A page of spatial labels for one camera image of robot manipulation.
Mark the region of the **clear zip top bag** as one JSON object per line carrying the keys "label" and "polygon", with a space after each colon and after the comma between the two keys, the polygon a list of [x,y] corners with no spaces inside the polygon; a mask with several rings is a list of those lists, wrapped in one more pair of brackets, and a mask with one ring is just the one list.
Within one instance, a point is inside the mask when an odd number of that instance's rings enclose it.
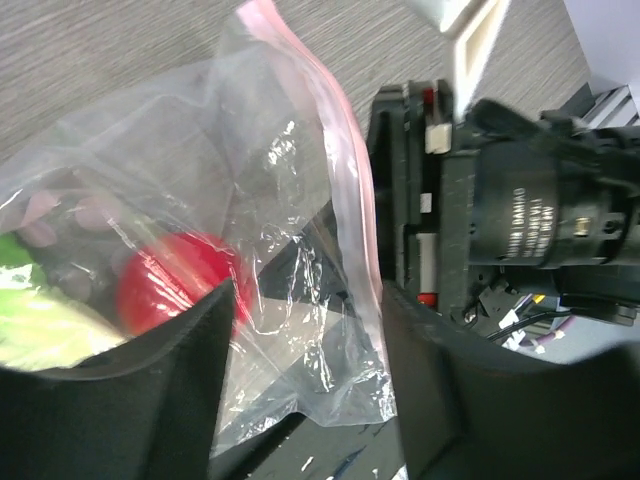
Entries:
{"label": "clear zip top bag", "polygon": [[13,193],[63,168],[95,172],[123,204],[133,255],[171,233],[210,233],[256,283],[324,208],[333,211],[341,273],[357,314],[381,329],[371,168],[351,104],[271,1],[226,21],[215,57],[171,69],[57,120],[1,168]]}

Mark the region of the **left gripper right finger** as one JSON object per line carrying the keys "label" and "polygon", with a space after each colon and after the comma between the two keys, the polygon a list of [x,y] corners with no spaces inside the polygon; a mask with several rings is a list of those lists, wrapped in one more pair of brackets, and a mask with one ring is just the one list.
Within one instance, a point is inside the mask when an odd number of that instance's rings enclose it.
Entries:
{"label": "left gripper right finger", "polygon": [[382,324],[412,479],[635,479],[639,347],[568,365],[495,345],[395,284]]}

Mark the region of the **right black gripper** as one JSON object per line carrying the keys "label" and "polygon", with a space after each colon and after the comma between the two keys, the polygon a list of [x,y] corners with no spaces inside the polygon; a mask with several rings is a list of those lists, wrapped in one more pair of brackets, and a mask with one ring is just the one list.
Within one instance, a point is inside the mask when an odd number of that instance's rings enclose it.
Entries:
{"label": "right black gripper", "polygon": [[446,319],[475,320],[473,170],[450,154],[454,100],[442,79],[382,87],[371,105],[367,149],[382,278]]}

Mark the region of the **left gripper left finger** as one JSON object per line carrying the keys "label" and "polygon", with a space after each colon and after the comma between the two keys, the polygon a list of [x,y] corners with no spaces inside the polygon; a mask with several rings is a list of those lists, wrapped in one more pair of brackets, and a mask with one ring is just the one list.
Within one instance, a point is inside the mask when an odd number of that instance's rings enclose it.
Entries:
{"label": "left gripper left finger", "polygon": [[224,281],[77,367],[2,369],[2,478],[207,478],[234,305]]}

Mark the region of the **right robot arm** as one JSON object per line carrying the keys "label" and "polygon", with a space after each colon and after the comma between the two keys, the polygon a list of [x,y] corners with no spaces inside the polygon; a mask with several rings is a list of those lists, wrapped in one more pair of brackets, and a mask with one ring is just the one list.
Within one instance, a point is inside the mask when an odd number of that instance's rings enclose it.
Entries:
{"label": "right robot arm", "polygon": [[570,315],[639,317],[639,130],[530,120],[491,99],[462,119],[445,81],[376,94],[367,148],[380,272],[488,335],[535,295]]}

